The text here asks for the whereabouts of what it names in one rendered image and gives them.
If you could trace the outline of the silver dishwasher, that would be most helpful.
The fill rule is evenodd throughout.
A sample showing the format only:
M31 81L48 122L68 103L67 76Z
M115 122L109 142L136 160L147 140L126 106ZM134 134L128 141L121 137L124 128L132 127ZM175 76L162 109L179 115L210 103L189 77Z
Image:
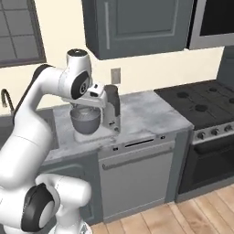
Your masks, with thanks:
M125 218L165 202L176 137L160 134L128 143L111 144L99 151L103 221L108 223ZM141 162L103 170L101 165L160 153Z

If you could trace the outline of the grey wall cupboard door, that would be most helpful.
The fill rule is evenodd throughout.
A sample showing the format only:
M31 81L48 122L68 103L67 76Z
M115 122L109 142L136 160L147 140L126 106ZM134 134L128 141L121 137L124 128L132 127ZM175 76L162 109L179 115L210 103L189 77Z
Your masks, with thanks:
M105 7L109 3L110 49ZM186 47L194 0L81 0L87 48L97 59L180 51Z

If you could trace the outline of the black gas hob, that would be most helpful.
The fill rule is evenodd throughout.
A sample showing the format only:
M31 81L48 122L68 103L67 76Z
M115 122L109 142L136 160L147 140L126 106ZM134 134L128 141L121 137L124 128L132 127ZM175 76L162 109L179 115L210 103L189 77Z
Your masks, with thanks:
M234 90L216 80L154 90L182 114L195 130L234 121Z

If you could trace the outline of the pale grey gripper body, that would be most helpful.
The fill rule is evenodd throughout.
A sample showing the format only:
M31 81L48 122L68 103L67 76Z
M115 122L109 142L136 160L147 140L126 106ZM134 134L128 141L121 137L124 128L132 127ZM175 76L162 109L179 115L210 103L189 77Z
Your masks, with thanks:
M66 99L66 98L62 98L62 100L64 102L69 102L73 104L81 104L84 106L97 107L100 109L105 108L107 104L107 96L105 92L99 97L90 97L89 95L83 95L82 97L76 100L71 100L71 99Z

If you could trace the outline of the grey wall socket plate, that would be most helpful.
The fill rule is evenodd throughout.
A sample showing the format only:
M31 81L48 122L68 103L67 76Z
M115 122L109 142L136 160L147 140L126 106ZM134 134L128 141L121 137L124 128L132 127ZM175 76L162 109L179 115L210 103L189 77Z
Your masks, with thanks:
M121 69L111 69L111 79L112 84L120 84L121 83Z

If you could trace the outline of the dark framed window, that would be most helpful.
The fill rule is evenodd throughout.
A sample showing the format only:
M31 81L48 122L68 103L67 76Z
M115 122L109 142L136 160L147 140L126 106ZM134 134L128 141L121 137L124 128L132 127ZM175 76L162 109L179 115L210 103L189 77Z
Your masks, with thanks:
M35 0L0 0L0 68L46 61Z

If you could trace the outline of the grey base cupboard door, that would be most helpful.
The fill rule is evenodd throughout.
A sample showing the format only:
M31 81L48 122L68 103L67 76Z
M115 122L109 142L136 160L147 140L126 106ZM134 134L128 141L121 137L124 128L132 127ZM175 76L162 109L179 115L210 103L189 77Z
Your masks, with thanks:
M92 189L91 199L80 209L80 214L89 225L102 222L101 179L97 153L74 154L58 160L46 161L39 172L71 176L89 182Z

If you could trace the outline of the silver microwave oven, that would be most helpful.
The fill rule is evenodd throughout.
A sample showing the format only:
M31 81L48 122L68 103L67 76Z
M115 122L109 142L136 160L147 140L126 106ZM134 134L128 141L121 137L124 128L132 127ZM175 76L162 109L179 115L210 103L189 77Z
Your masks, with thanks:
M194 0L186 47L234 46L234 0Z

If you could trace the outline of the black and silver oven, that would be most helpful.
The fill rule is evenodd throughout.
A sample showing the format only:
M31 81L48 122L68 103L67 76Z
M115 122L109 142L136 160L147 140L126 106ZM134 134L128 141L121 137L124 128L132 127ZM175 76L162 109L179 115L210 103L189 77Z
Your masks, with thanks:
M227 125L232 130L225 132ZM218 129L218 135L211 131ZM197 134L205 133L204 139ZM194 130L188 147L176 202L204 195L221 184L231 183L234 176L234 122L223 123L205 129Z

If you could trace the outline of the dark curved tap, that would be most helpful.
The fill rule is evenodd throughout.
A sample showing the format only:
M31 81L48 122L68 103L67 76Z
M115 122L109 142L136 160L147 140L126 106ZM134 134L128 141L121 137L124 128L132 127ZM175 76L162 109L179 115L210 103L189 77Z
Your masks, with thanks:
M2 106L4 108L9 107L10 108L10 112L14 113L15 108L13 106L10 94L8 92L7 89L1 89L1 102L2 102Z

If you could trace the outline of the grey stand mixer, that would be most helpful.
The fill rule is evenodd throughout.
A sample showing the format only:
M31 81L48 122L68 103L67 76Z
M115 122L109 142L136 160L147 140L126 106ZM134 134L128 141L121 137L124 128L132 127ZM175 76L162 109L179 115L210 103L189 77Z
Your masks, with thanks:
M105 108L73 104L69 116L78 143L87 143L112 137L121 131L121 104L118 87L94 83L84 95L99 97L106 93Z

